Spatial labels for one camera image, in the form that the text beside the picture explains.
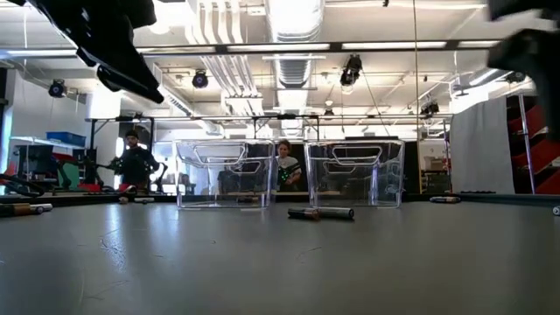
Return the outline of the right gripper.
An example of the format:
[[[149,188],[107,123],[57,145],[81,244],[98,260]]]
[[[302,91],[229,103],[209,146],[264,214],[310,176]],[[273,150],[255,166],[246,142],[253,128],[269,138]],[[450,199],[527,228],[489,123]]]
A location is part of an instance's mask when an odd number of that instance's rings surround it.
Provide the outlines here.
[[[487,65],[531,75],[548,138],[560,140],[560,31],[522,29],[489,49]]]

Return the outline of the light fabric curtain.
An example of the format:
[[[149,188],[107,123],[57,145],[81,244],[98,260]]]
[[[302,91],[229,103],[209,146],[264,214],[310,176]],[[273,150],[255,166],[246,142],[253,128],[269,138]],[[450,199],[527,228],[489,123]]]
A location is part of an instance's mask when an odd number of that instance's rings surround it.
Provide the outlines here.
[[[450,144],[455,193],[515,192],[505,97],[480,102],[453,115]]]

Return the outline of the green chair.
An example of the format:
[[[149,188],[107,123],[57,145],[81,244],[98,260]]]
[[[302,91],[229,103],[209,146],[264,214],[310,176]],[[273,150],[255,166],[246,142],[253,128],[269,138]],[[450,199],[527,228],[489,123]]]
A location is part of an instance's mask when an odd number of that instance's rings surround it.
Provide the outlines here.
[[[59,184],[65,190],[73,190],[78,188],[80,183],[80,169],[75,164],[64,163],[58,168]]]

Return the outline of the black overhead frame bar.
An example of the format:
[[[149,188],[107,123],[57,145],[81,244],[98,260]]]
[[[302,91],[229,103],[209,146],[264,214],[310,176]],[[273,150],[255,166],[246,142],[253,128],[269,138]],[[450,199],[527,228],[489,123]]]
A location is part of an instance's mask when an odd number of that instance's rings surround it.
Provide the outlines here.
[[[404,53],[487,50],[496,39],[140,46],[146,57],[229,54]]]

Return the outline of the white ceiling air unit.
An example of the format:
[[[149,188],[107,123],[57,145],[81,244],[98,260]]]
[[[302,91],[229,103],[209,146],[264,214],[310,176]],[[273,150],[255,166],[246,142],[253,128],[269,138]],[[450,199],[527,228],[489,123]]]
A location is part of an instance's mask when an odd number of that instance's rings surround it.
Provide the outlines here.
[[[224,134],[222,126],[215,122],[202,120],[202,113],[166,83],[164,72],[160,66],[153,63],[151,65],[151,71],[158,82],[158,92],[172,108],[178,111],[178,116],[192,118],[208,135],[222,136]]]

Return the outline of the clear plastic bin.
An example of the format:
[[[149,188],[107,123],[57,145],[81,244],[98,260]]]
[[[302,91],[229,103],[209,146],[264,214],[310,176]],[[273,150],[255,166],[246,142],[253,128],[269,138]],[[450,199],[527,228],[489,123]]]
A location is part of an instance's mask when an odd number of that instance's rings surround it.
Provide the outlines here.
[[[314,207],[399,207],[405,142],[399,139],[315,140],[304,144]]]
[[[276,174],[275,144],[262,139],[183,140],[174,144],[178,207],[264,209]]]

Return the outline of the person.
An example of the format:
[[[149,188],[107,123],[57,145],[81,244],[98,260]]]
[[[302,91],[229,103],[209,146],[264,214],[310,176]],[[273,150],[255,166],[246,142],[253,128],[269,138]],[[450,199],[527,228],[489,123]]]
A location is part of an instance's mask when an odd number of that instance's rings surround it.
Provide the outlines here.
[[[134,186],[138,191],[147,191],[150,174],[159,169],[159,162],[152,153],[139,145],[139,136],[134,129],[125,134],[128,148],[120,157],[114,157],[111,164],[115,173],[121,176],[121,185]]]
[[[277,146],[277,185],[280,192],[295,192],[302,176],[301,165],[291,156],[291,143],[281,140]]]

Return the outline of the red shelf rack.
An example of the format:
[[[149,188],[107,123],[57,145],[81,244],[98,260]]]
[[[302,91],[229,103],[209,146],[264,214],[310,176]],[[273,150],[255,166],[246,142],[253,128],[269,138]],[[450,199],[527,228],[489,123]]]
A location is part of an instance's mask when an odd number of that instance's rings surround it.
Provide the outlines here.
[[[560,195],[560,142],[548,139],[535,96],[506,98],[507,135],[516,193]]]

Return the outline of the blue plastic crate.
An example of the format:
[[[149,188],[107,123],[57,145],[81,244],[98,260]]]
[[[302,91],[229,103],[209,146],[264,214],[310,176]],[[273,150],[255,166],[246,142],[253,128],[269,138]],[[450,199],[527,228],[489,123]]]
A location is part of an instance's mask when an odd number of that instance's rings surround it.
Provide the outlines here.
[[[71,144],[80,147],[84,147],[87,140],[85,136],[67,131],[48,131],[45,135],[49,140],[56,140],[64,144]]]

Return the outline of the white shelf table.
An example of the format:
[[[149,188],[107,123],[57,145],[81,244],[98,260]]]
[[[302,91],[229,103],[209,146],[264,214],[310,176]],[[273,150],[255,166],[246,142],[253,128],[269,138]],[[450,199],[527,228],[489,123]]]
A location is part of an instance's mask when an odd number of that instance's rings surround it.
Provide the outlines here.
[[[63,143],[57,140],[50,140],[50,139],[42,139],[34,136],[12,136],[10,138],[11,141],[20,141],[26,142],[29,144],[43,144],[43,145],[51,145],[54,147],[65,148],[65,149],[72,149],[72,150],[83,150],[83,146],[78,146],[70,143]]]

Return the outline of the silver ribbed air duct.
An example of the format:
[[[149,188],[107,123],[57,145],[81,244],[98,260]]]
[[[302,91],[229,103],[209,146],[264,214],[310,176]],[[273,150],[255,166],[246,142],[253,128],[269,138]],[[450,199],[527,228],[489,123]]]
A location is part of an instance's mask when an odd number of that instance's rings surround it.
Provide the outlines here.
[[[301,44],[318,39],[325,0],[264,0],[264,3],[272,42]],[[274,71],[280,111],[302,115],[311,86],[312,56],[309,53],[277,54]]]

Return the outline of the cardboard box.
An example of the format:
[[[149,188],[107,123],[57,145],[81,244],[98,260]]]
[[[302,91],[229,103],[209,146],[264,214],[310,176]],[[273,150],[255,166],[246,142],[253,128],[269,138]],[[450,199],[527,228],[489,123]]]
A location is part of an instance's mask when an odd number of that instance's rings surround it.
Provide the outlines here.
[[[444,157],[426,156],[424,159],[424,169],[430,172],[442,172],[446,170]]]

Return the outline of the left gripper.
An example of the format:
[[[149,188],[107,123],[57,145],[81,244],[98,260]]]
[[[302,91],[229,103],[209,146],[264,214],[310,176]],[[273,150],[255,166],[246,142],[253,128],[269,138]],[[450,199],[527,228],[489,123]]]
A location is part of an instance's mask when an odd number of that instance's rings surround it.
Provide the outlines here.
[[[28,0],[75,47],[110,91],[126,90],[157,104],[158,81],[133,44],[134,30],[157,21],[152,0]]]

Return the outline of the white ceiling pipe bundle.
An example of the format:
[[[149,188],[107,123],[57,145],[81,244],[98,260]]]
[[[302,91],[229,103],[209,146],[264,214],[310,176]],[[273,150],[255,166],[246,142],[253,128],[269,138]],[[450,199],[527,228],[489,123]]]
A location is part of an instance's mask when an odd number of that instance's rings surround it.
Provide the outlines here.
[[[191,44],[228,46],[242,44],[240,0],[186,0],[191,20],[185,37]],[[221,100],[236,116],[263,112],[263,95],[257,89],[249,58],[222,53],[201,58],[221,89]]]

